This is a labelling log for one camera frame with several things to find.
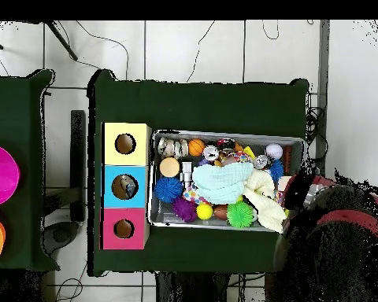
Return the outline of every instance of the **dark green tablecloth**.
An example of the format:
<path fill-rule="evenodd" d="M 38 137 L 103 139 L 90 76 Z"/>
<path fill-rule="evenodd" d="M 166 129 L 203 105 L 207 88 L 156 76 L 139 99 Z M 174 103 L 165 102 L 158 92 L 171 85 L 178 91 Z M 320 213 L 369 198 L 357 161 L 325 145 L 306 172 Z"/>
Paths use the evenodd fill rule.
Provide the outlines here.
<path fill-rule="evenodd" d="M 26 78 L 0 77 L 0 146 L 20 167 L 14 195 L 0 205 L 6 242 L 0 268 L 53 270 L 57 264 L 41 248 L 43 222 L 43 139 L 41 104 L 51 70 Z"/>
<path fill-rule="evenodd" d="M 125 82 L 98 70 L 87 90 L 89 165 L 95 162 L 88 179 L 89 271 L 272 270 L 278 234 L 269 232 L 152 226 L 143 251 L 100 250 L 101 123 L 304 138 L 307 90 L 303 79 L 288 85 Z"/>

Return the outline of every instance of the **metal tray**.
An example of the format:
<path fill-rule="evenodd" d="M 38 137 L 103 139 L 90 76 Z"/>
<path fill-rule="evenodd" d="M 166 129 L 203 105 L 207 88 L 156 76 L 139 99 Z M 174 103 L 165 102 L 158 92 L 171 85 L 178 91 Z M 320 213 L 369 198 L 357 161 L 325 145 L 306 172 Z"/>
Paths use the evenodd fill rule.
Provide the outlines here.
<path fill-rule="evenodd" d="M 270 143 L 277 143 L 282 146 L 292 146 L 291 153 L 291 167 L 290 175 L 295 175 L 302 164 L 303 159 L 306 158 L 306 142 L 301 138 L 291 137 L 273 137 L 252 134 L 227 134 L 227 133 L 213 133 L 213 132 L 193 132 L 193 131 L 171 131 L 171 130 L 157 130 L 153 133 L 151 138 L 151 157 L 152 162 L 150 166 L 150 189 L 149 201 L 147 205 L 148 219 L 157 227 L 186 227 L 186 228 L 208 228 L 220 230 L 248 230 L 248 231 L 272 231 L 261 226 L 258 221 L 254 222 L 249 227 L 235 228 L 227 221 L 219 220 L 212 216 L 209 220 L 196 219 L 193 223 L 185 223 L 181 218 L 176 216 L 172 211 L 172 205 L 166 204 L 158 200 L 154 193 L 154 187 L 161 177 L 158 166 L 162 160 L 158 153 L 157 147 L 161 137 L 177 139 L 193 139 L 200 138 L 205 144 L 212 144 L 219 138 L 232 138 L 236 140 L 242 147 L 249 146 L 254 154 L 257 156 L 263 154 L 265 147 Z M 183 157 L 182 161 L 192 162 L 192 166 L 197 166 L 197 163 L 203 157 Z"/>

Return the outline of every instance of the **light blue cloth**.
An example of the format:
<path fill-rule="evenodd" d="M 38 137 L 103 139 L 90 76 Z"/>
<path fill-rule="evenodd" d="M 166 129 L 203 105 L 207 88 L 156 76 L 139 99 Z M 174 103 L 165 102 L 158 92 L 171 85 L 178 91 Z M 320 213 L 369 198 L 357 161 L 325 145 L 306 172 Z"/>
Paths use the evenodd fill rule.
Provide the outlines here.
<path fill-rule="evenodd" d="M 212 204 L 234 204 L 243 193 L 244 182 L 250 177 L 254 165 L 250 162 L 234 163 L 225 167 L 210 164 L 196 167 L 192 179 L 196 192 Z"/>

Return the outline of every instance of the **magenta bowl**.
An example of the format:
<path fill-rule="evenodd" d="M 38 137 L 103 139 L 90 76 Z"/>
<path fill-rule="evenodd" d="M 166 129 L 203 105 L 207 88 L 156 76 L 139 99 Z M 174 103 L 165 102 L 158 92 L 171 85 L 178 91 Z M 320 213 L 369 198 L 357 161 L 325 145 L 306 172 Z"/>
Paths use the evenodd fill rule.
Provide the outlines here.
<path fill-rule="evenodd" d="M 0 204 L 11 198 L 19 180 L 20 169 L 16 161 L 5 149 L 0 147 Z"/>

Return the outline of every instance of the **green spiky ball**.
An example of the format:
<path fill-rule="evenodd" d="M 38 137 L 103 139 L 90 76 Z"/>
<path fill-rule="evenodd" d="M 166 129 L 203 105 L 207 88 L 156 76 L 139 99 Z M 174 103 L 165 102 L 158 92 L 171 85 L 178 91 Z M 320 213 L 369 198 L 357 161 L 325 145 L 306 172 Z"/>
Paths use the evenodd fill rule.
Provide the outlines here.
<path fill-rule="evenodd" d="M 228 206 L 227 218 L 233 227 L 249 227 L 254 219 L 254 210 L 243 201 L 238 201 Z"/>

